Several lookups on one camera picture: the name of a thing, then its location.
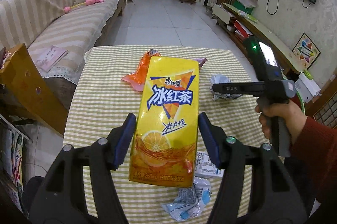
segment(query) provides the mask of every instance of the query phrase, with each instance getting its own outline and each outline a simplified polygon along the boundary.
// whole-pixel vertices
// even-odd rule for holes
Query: ice tea carton
[[[192,185],[198,99],[197,61],[151,58],[132,143],[130,181],[169,187]]]

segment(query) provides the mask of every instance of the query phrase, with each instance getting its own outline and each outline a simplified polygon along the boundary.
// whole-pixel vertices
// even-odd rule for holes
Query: hand
[[[292,136],[292,144],[296,142],[307,121],[307,116],[303,114],[297,104],[291,100],[288,104],[274,103],[269,107],[265,107],[262,111],[257,105],[255,107],[255,112],[263,112],[263,114],[268,117],[280,116],[284,118],[289,133]],[[267,126],[267,119],[264,115],[261,114],[258,120],[262,125],[262,132],[265,134],[265,138],[269,139],[271,135],[271,130]]]

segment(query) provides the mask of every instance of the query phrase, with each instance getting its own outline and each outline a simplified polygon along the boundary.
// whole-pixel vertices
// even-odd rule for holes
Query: sofa
[[[85,64],[84,54],[107,37],[124,5],[124,0],[105,0],[65,14],[64,7],[74,1],[0,1],[0,46],[9,49],[24,43],[33,61],[51,45],[68,50],[49,72],[38,69],[66,109]]]

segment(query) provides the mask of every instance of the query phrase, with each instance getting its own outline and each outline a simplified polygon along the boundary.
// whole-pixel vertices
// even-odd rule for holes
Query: stuffed animal
[[[74,6],[66,6],[64,8],[64,12],[69,13],[73,8],[77,8],[77,7],[82,6],[82,5],[90,6],[90,5],[93,5],[95,3],[102,3],[102,2],[104,2],[104,0],[85,0],[85,2],[74,5]]]

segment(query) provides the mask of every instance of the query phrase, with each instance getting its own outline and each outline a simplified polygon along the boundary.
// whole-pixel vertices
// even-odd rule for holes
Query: screw
[[[65,151],[65,152],[68,152],[68,151],[70,151],[71,150],[71,145],[70,144],[67,144],[67,145],[65,145],[64,147],[63,147],[63,150]]]
[[[269,143],[264,143],[264,144],[262,144],[262,148],[266,151],[270,151],[272,146]]]
[[[235,137],[227,137],[226,141],[230,144],[234,144],[236,142],[236,138]]]
[[[107,138],[105,138],[105,137],[100,138],[100,139],[98,140],[98,143],[99,143],[100,145],[107,144]]]

